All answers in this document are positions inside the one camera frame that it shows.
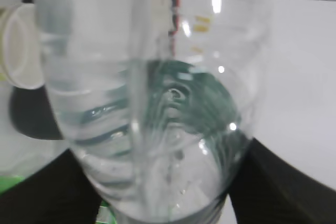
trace water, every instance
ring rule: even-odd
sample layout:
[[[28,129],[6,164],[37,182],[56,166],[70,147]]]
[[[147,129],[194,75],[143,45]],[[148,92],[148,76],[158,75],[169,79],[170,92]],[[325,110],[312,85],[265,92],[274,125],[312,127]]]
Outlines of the water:
[[[111,90],[63,97],[68,106],[55,107],[63,133],[118,223],[210,224],[219,218],[245,138],[228,91],[209,73],[190,73],[191,67],[179,61],[147,65],[141,159],[134,157],[122,81]],[[50,90],[57,93],[56,86]]]

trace black surface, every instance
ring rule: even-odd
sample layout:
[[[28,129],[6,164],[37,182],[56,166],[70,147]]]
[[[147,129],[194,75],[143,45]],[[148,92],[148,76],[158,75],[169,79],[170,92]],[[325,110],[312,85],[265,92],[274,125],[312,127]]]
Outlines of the black surface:
[[[314,162],[314,157],[307,162]],[[256,140],[229,194],[238,224],[336,223],[336,192],[288,165]]]
[[[9,117],[14,128],[26,136],[41,140],[62,139],[44,87],[37,90],[14,88],[9,101]]]
[[[1,224],[94,224],[100,196],[70,151],[0,196]]]

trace clear plastic bottle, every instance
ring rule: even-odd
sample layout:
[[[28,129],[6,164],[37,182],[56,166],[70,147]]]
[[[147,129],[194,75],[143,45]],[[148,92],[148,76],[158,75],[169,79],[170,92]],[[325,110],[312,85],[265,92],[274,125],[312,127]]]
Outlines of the clear plastic bottle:
[[[36,0],[63,135],[120,224],[213,224],[253,135],[269,0]]]

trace green surface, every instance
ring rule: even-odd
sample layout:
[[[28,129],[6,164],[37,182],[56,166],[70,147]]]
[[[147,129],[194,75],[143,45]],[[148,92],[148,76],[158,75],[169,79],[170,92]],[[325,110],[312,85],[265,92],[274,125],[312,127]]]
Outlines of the green surface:
[[[0,194],[19,184],[24,178],[20,176],[0,176]]]

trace white cup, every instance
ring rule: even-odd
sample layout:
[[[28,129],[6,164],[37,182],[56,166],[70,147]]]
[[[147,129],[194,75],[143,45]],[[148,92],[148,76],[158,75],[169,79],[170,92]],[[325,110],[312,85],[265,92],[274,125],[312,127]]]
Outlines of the white cup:
[[[44,85],[34,4],[0,9],[0,76],[18,88]]]

